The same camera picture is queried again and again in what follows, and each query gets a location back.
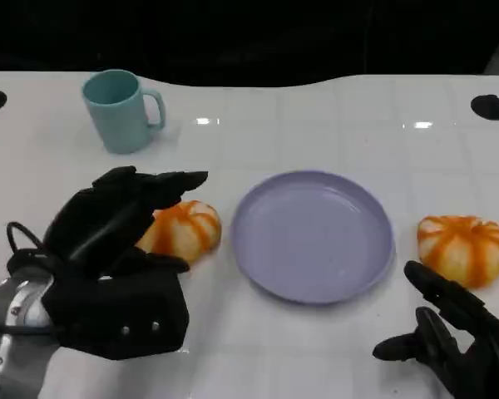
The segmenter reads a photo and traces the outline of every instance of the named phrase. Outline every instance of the plate rim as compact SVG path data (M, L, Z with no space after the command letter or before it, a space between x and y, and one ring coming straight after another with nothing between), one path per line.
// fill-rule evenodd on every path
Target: plate rim
M349 184L355 186L356 188L360 189L361 191L363 191L382 210L384 222L388 226L388 232L389 232L389 238L390 238L390 249L388 251L387 262L383 265L383 267L380 269L380 271L376 274L375 277L373 277L368 283L363 285L359 290L357 290L354 293L350 293L348 295L343 295L340 298L336 298L333 300L326 300L326 301L311 301L311 300L302 300L299 298L289 298L285 295L281 295L279 293L276 293L276 292L270 290L269 288L266 288L256 278L253 278L252 276L250 276L249 273L245 270L245 268L241 266L240 255L239 255L239 253L236 249L236 245L235 245L235 236L237 235L235 233L235 231L237 229L237 226L239 225L239 223L237 223L237 221L240 219L240 215L242 213L242 208L244 207L245 203L248 201L248 198L255 191L262 190L263 186L269 185L270 181L281 179L281 178L284 178L285 176L300 175L300 174L324 175L326 177L331 177L333 179L345 180L347 183L349 183ZM363 293L366 293L374 285L376 285L384 280L384 277L389 272L389 270L393 264L393 261L396 257L395 235L393 232L392 222L388 216L388 213L386 212L386 210L383 207L383 205L381 204L381 202L377 199L377 197L375 197L375 195L373 195L369 190L367 190L365 187L363 187L359 183L357 183L357 182L355 182L355 181L353 181L345 176L338 175L335 173L325 172L322 170L292 170L289 172L282 172L282 173L278 173L276 175L269 176L266 179L264 179L263 181L259 182L257 185L254 185L242 197L242 199L240 200L240 202L236 206L235 213L234 213L233 218L231 220L231 226L230 226L230 244L231 244L231 248L233 250L234 256L235 256L235 261L237 263L237 267L242 272L242 274L250 280L251 283L256 284L259 288L263 289L266 293L271 293L276 298L280 298L280 299L287 300L287 301L290 301L293 303L299 303L299 304L304 304L304 305L322 305L322 306L325 306L325 305L330 305L330 304L334 304L334 303L342 303L342 302L348 301L350 299L356 298L356 297L362 295Z

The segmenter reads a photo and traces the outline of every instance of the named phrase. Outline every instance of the plate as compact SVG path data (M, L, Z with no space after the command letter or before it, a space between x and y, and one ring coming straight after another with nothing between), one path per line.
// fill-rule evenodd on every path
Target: plate
M382 205L351 180L318 171L276 175L254 187L235 212L231 240L244 274L306 304L366 291L395 253Z

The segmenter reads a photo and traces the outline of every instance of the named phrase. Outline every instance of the pumpkin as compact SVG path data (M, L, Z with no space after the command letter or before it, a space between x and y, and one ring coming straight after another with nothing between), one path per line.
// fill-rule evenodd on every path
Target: pumpkin
M154 217L136 244L146 252L177 256L192 264L220 241L220 218L211 206L200 201L157 210Z
M423 264L466 288L499 275L499 224L475 216L428 216L417 227Z

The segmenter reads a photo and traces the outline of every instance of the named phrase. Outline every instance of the mug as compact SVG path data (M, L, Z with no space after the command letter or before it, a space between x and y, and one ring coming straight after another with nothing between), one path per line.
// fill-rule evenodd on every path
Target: mug
M131 72L110 69L97 73L85 82L83 100L94 126L109 152L129 154L150 144L154 131L165 124L165 104L155 90L141 88ZM152 96L159 107L161 120L150 123L143 96Z

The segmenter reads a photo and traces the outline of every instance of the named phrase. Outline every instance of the table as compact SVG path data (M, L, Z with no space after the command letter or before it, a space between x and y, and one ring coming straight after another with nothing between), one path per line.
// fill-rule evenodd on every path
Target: table
M183 278L190 310L177 353L110 362L60 349L42 398L305 399L443 397L415 362L383 363L376 343L415 327L426 304L403 276L417 257L426 214L499 222L499 121L470 101L499 96L499 77L352 76L279 89L198 88L143 80L166 99L163 136L132 155L104 151L80 96L88 73L0 72L0 278L10 256L5 223L39 236L77 190L118 165L144 172L208 170L186 198L218 209L218 251ZM148 103L155 117L155 107ZM272 174L301 168L352 178L383 203L397 256L368 294L304 308L262 294L244 278L229 226L241 196ZM499 280L478 295L499 317ZM463 345L470 343L459 333Z

